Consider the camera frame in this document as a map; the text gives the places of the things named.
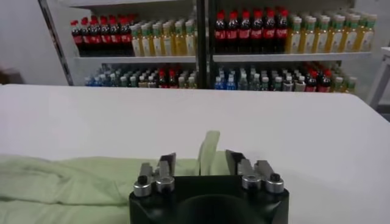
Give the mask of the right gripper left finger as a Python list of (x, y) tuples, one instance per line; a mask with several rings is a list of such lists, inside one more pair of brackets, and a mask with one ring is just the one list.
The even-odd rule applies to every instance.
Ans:
[(174, 172), (176, 153), (162, 155), (154, 170), (150, 163), (142, 163), (140, 173), (133, 184), (133, 194), (136, 197), (148, 197), (154, 192), (170, 194), (175, 189)]

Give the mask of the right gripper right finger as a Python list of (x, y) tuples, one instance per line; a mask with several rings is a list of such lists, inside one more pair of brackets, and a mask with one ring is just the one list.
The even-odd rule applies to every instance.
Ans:
[(252, 165), (243, 153), (232, 150), (226, 150), (225, 157), (229, 173), (241, 177), (243, 189), (259, 191), (265, 188), (270, 194), (284, 192), (284, 180), (279, 173), (274, 172), (268, 161), (258, 160)]

